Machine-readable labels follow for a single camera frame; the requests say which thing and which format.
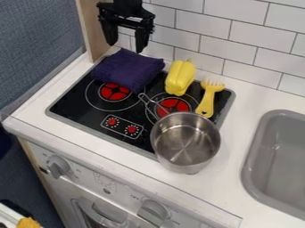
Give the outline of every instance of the white subway tile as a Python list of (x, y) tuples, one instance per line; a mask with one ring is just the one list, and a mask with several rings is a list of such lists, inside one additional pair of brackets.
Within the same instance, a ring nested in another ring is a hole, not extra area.
[(238, 21), (233, 22), (230, 35), (230, 40), (288, 53), (293, 47), (294, 39), (293, 32)]
[(175, 10), (154, 4), (143, 4), (145, 10), (156, 15), (155, 24), (169, 27), (175, 26)]
[(212, 37), (227, 38), (231, 20), (177, 11), (177, 28)]
[(305, 32), (304, 21), (304, 9), (280, 4), (271, 4), (266, 25), (296, 32)]
[[(134, 37), (131, 37), (131, 46), (132, 50), (136, 50), (136, 40)], [(155, 43), (150, 41), (148, 46), (142, 51), (142, 54), (148, 55), (155, 58), (162, 58), (166, 61), (173, 61), (174, 56), (174, 47)]]
[(305, 96), (305, 78), (284, 74), (278, 89), (291, 94)]
[(130, 50), (130, 36), (125, 34), (119, 34), (119, 40), (115, 45)]
[(305, 56), (305, 35), (298, 34), (293, 47), (293, 53)]
[(152, 0), (152, 4), (160, 4), (193, 12), (202, 12), (203, 8), (203, 0)]
[(212, 57), (201, 53), (189, 52), (179, 48), (176, 48), (175, 54), (175, 59), (177, 60), (186, 61), (187, 59), (191, 59), (192, 62), (196, 65), (196, 68), (204, 69), (216, 74), (221, 74), (224, 60), (220, 58)]
[(200, 35), (173, 28), (156, 26), (152, 40), (166, 45), (174, 45), (192, 51), (198, 51)]
[(202, 36), (200, 52), (232, 61), (241, 61), (252, 64), (256, 47)]
[(135, 35), (135, 31), (133, 29), (124, 28), (124, 27), (119, 27), (119, 33), (127, 34), (127, 35), (130, 35), (130, 36)]
[(259, 49), (254, 65), (305, 77), (305, 58), (288, 53)]
[(305, 1), (304, 0), (267, 0), (267, 2), (305, 7)]
[(257, 85), (277, 88), (282, 74), (234, 61), (226, 61), (223, 75)]
[(267, 3), (257, 1), (205, 0), (204, 12), (223, 18), (263, 24), (267, 8)]

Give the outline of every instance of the purple towel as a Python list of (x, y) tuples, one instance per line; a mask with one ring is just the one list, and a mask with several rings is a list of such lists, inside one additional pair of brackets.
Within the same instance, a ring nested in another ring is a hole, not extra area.
[(93, 69), (93, 78), (125, 86), (133, 93), (141, 92), (165, 67), (163, 59), (144, 57), (121, 49)]

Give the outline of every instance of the gray fabric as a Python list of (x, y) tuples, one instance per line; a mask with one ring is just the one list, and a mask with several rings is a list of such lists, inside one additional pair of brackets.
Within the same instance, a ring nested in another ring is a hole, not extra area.
[(0, 108), (82, 44), (74, 0), (0, 0)]
[[(82, 45), (75, 0), (0, 0), (0, 109)], [(63, 227), (15, 138), (0, 160), (4, 199), (28, 210), (45, 228)]]
[(12, 140), (12, 148), (0, 160), (0, 200), (30, 212), (45, 228), (63, 228), (28, 158), (16, 138)]

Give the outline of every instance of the white countertop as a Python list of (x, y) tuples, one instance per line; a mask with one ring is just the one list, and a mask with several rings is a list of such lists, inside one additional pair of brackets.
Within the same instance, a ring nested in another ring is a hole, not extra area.
[[(103, 162), (103, 169), (125, 176), (125, 179), (134, 184), (142, 184), (147, 191), (172, 199), (178, 205), (188, 208), (194, 213), (203, 215), (209, 213), (204, 210), (205, 206), (199, 203), (204, 200), (241, 217), (243, 219), (242, 228), (305, 227), (304, 221), (253, 199), (243, 188), (240, 179), (243, 162), (262, 115), (270, 110), (281, 109), (305, 114), (305, 98), (221, 77), (221, 82), (235, 92), (236, 98), (220, 129), (222, 137), (220, 151), (199, 174), (180, 175), (166, 170), (157, 161), (63, 124), (45, 114), (46, 108), (92, 67), (93, 64), (88, 61), (86, 54), (79, 57), (24, 103), (12, 116), (83, 148), (83, 151), (79, 152), (63, 149), (72, 157), (82, 159), (96, 167), (102, 167)], [(198, 79), (201, 79), (204, 73), (199, 71), (197, 75)], [(56, 144), (56, 139), (51, 140), (51, 138), (41, 136), (43, 134), (31, 135), (29, 128), (21, 126), (17, 122), (8, 118), (4, 122), (4, 126), (15, 134), (20, 133), (20, 135), (27, 135), (29, 138), (33, 137), (45, 141), (45, 143)], [(153, 185), (148, 188), (144, 185), (145, 183)], [(221, 213), (216, 212), (214, 216), (219, 216), (218, 218), (221, 219)]]

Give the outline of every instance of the gray sink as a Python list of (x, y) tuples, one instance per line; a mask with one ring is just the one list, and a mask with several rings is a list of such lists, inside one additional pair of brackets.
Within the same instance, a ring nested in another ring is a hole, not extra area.
[(305, 116), (273, 110), (260, 120), (242, 182), (257, 201), (305, 220)]

